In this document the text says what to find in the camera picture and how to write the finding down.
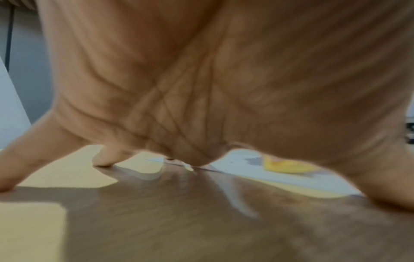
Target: black cable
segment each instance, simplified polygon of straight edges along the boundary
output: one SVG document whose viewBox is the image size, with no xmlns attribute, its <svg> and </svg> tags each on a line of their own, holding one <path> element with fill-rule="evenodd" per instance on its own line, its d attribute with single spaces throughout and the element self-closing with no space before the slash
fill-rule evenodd
<svg viewBox="0 0 414 262">
<path fill-rule="evenodd" d="M 10 66 L 10 52 L 12 49 L 12 34 L 13 34 L 13 23 L 14 23 L 14 9 L 15 6 L 10 6 L 10 15 L 9 15 L 9 27 L 7 29 L 7 43 L 6 43 L 6 56 L 4 59 L 4 65 L 6 66 L 7 71 L 9 71 Z"/>
</svg>

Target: yellow object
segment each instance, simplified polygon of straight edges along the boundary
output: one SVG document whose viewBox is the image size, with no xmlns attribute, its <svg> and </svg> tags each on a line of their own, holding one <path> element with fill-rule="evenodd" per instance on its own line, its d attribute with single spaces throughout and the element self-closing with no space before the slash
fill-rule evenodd
<svg viewBox="0 0 414 262">
<path fill-rule="evenodd" d="M 277 173 L 304 174 L 317 171 L 319 167 L 300 161 L 277 159 L 264 155 L 263 169 Z"/>
</svg>

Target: table surface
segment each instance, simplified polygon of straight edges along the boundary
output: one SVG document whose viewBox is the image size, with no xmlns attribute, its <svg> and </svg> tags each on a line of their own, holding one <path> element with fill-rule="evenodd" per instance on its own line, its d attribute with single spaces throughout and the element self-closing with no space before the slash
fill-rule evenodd
<svg viewBox="0 0 414 262">
<path fill-rule="evenodd" d="M 89 146 L 0 195 L 2 262 L 407 261 L 414 215 Z"/>
</svg>

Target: wrinkled skin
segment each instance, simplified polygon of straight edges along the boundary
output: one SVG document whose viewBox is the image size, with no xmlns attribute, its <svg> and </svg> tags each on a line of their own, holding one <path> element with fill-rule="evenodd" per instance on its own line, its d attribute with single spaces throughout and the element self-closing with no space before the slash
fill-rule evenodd
<svg viewBox="0 0 414 262">
<path fill-rule="evenodd" d="M 194 166 L 233 148 L 332 169 L 414 208 L 403 128 L 412 0 L 40 0 L 53 108 L 0 154 L 0 186 L 88 144 Z"/>
</svg>

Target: wooden table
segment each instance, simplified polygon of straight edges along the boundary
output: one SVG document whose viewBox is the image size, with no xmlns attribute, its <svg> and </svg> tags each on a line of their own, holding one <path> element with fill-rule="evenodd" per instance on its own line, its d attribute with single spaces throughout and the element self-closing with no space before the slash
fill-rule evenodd
<svg viewBox="0 0 414 262">
<path fill-rule="evenodd" d="M 410 213 L 99 148 L 0 195 L 1 262 L 414 261 Z"/>
</svg>

